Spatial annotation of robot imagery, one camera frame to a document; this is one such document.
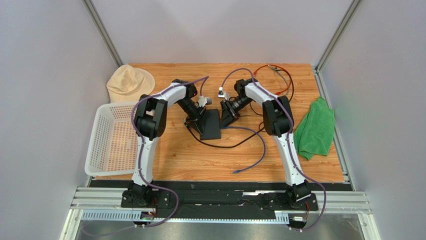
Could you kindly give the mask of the black network switch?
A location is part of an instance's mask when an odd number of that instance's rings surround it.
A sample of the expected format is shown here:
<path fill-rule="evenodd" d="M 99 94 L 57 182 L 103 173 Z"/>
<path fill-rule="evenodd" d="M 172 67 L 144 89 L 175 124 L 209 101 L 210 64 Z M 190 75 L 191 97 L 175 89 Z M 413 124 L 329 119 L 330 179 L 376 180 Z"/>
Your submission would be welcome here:
<path fill-rule="evenodd" d="M 221 139 L 222 134 L 218 109 L 207 109 L 203 115 L 202 123 L 203 131 L 200 133 L 202 141 Z"/>

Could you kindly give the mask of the white plastic basket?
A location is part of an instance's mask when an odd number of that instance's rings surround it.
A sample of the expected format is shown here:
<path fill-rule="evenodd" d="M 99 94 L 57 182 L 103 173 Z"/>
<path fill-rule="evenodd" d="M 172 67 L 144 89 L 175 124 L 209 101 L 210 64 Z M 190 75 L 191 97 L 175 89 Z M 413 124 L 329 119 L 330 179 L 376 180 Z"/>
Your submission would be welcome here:
<path fill-rule="evenodd" d="M 132 174 L 138 153 L 131 113 L 135 101 L 98 107 L 90 135 L 84 171 L 88 176 Z"/>

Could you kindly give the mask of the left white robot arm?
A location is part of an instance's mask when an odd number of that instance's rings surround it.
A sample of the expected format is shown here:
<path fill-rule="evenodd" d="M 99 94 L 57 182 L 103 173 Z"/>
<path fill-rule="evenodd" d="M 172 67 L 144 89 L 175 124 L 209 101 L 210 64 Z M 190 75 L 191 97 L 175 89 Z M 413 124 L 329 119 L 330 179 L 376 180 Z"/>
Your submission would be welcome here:
<path fill-rule="evenodd" d="M 185 124 L 203 135 L 206 108 L 192 101 L 197 95 L 195 81 L 175 79 L 153 95 L 143 94 L 133 107 L 132 125 L 138 136 L 138 153 L 135 169 L 128 190 L 123 198 L 141 207 L 148 207 L 153 201 L 153 162 L 157 143 L 163 135 L 168 108 L 178 104 L 187 114 Z"/>

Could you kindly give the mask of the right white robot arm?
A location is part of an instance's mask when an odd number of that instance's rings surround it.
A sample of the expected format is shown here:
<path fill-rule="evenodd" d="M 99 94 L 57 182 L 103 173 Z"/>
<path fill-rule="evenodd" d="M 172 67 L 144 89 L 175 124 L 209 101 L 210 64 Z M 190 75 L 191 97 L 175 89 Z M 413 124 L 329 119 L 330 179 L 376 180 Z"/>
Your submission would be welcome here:
<path fill-rule="evenodd" d="M 225 128 L 240 118 L 239 111 L 251 102 L 262 107 L 263 124 L 266 133 L 274 139 L 285 171 L 287 190 L 283 193 L 284 203 L 290 209 L 305 206 L 312 195 L 306 175 L 303 173 L 294 140 L 294 118 L 290 101 L 264 88 L 255 79 L 236 81 L 234 90 L 238 95 L 229 100 L 223 87 L 219 88 L 221 119 L 220 127 Z"/>

